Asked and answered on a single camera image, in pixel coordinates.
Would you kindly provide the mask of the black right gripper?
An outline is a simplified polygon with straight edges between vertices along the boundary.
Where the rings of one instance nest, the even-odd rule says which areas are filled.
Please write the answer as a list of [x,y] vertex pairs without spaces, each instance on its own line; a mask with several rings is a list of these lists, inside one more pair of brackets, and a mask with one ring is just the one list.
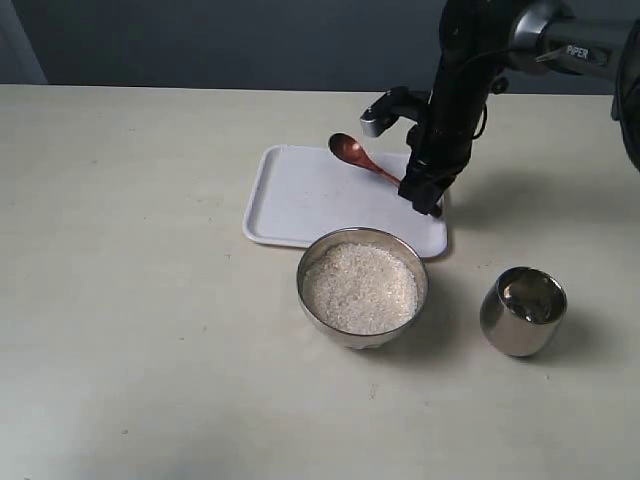
[[442,216],[438,201],[470,160],[494,77],[493,64],[439,66],[428,105],[408,135],[411,154],[398,190],[417,212]]

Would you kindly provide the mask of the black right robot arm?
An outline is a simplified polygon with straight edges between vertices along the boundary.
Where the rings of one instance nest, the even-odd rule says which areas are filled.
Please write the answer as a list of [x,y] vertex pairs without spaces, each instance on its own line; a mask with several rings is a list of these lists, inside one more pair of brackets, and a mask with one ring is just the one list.
[[393,90],[396,115],[415,123],[398,193],[417,212],[440,216],[441,196],[467,166],[485,127],[489,94],[506,88],[506,69],[611,81],[611,116],[628,158],[639,163],[638,21],[580,20],[562,1],[449,1],[439,44],[431,90]]

